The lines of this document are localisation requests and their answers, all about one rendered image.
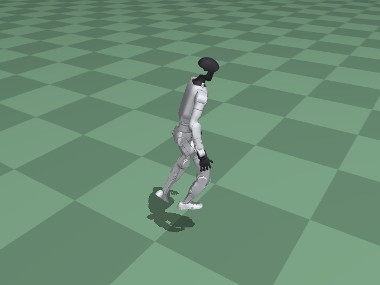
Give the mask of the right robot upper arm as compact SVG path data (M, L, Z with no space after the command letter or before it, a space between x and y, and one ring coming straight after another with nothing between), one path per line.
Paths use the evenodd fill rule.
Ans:
M207 104L208 97L204 91L198 90L194 97L194 107L191 113L191 118L189 121L189 129L192 131L192 126L198 123L199 118L202 115L204 106Z

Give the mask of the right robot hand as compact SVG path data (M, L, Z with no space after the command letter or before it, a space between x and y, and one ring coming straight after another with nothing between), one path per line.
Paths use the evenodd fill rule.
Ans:
M205 150L204 150L204 151L205 151ZM201 169L200 169L201 172L202 172L202 167L203 167L203 171L205 171L205 167L206 167L206 170L208 170L208 167L211 168L211 166L210 166L210 162L213 163L213 161L210 160L210 159L207 157L206 152L205 152L205 156L203 156L203 157L200 157L199 154L198 154L198 152L197 152L197 156L198 156L198 158L200 159L200 161L199 161L199 165L200 165L200 168L201 168Z

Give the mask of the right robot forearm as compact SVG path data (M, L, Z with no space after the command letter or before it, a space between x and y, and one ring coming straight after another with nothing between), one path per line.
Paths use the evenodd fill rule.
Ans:
M191 138L194 143L194 148L199 154L199 157L205 156L204 146L201 139L201 125L199 123L193 124Z

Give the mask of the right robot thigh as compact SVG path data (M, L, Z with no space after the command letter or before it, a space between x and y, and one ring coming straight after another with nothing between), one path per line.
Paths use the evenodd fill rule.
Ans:
M200 159L198 158L197 156L197 151L196 149L194 148L194 143L193 143L193 140L187 140L186 138L182 139L180 141L180 144L181 144L181 149L182 151L185 153L185 155L188 157L189 155L191 155L191 158L194 162L194 165L197 167L197 169L199 170L199 172L197 173L196 175L196 180L198 179L198 177L200 176L204 176L205 178L208 179L209 181L209 178L210 178L210 168L208 167L208 170L206 170L206 167L205 167L205 171L203 171L203 167L202 167L202 172L200 171Z

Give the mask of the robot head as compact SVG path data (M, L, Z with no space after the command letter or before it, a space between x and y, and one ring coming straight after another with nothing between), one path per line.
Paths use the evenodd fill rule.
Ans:
M209 58L209 57L201 58L198 61L198 65L201 68L203 68L204 71L208 71L208 72L207 72L207 75L199 75L198 78L192 80L193 85L195 84L196 86L201 86L201 84L205 83L206 80L211 81L213 74L217 70L219 70L218 63L214 59ZM206 86L204 85L204 87L206 87Z

